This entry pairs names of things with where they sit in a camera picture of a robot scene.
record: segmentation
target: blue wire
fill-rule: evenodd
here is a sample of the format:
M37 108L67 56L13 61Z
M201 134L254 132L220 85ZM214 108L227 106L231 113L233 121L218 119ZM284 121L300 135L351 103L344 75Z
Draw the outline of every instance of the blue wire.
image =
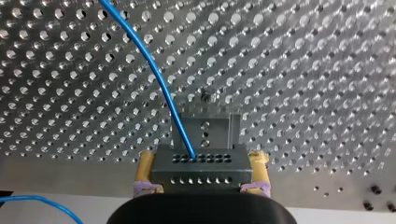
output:
M169 109L172 114L172 118L175 121L175 124L180 132L181 138L183 139L184 144L186 145L187 150L189 151L190 157L195 158L195 151L192 147L189 137L187 136L186 130L183 127L183 124L178 116L177 109L175 104L172 101L172 97L169 93L169 90L166 87L165 81L163 80L163 76L161 75L160 69L158 68L157 64L155 63L152 55L150 54L149 50L145 47L142 40L139 38L137 33L132 28L131 24L129 24L125 19L122 18L120 12L114 8L108 0L99 0L102 6L110 13L110 15L116 20L120 26L125 30L127 35L134 41L137 48L142 53L143 57L148 61L148 65L151 68L152 72L154 73L155 77L160 84L161 89L163 90L163 96L165 97L166 103L169 105Z
M61 204L58 204L56 202L50 201L44 197L41 197L39 195L18 195L18 196L8 196L8 197L0 197L0 203L6 203L6 202L12 202L12 201L40 201L42 203L46 203L51 205L52 207L55 207L67 215L69 215L73 220L76 221L77 224L83 224L83 222L74 214L72 211L70 211L68 208L64 207Z

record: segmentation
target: perforated metal panel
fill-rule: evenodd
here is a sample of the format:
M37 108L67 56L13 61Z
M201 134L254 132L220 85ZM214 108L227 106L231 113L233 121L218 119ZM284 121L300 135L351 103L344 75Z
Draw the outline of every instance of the perforated metal panel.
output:
M395 1L113 2L183 116L242 115L276 200L396 203ZM3 189L129 194L138 152L171 141L154 75L97 1L0 0L0 61Z

